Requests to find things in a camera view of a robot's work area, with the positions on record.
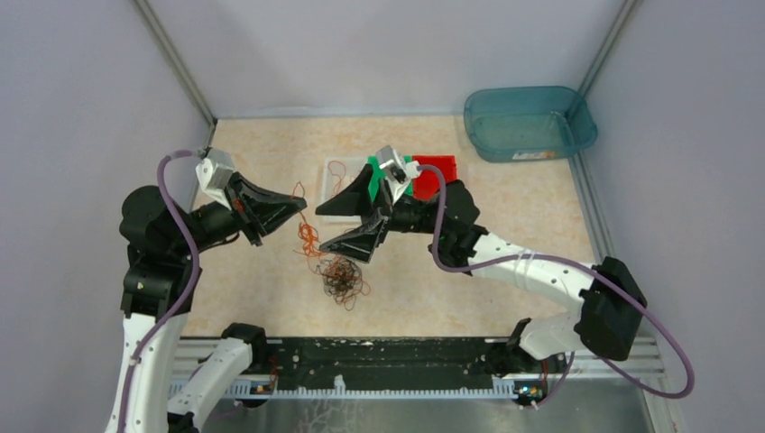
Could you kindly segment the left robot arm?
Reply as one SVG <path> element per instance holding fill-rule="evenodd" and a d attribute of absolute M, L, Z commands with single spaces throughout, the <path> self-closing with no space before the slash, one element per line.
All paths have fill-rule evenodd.
<path fill-rule="evenodd" d="M 262 189 L 235 173 L 222 202 L 185 212 L 162 189 L 134 190 L 122 205 L 126 239 L 123 359 L 110 432 L 199 432 L 233 384 L 271 360 L 261 327 L 234 323 L 177 392 L 171 377 L 180 335 L 201 275 L 200 255 L 243 235 L 255 246 L 306 207 L 303 198 Z"/>

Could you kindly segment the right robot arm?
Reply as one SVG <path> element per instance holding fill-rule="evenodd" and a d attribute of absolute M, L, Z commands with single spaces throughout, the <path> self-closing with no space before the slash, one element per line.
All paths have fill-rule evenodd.
<path fill-rule="evenodd" d="M 359 217 L 361 225 L 324 242 L 321 251 L 369 263 L 390 232 L 431 235 L 428 250 L 440 270 L 506 281 L 564 308 L 516 325 L 508 343 L 516 370 L 530 372 L 552 355 L 583 349 L 608 361 L 628 359 L 647 301 L 624 262 L 607 256 L 601 263 L 581 263 L 506 241 L 476 223 L 480 211 L 462 180 L 445 181 L 432 165 L 418 171 L 436 176 L 439 188 L 432 198 L 399 194 L 400 178 L 389 176 L 378 180 L 372 197 L 373 168 L 365 165 L 316 209 L 319 216 Z"/>

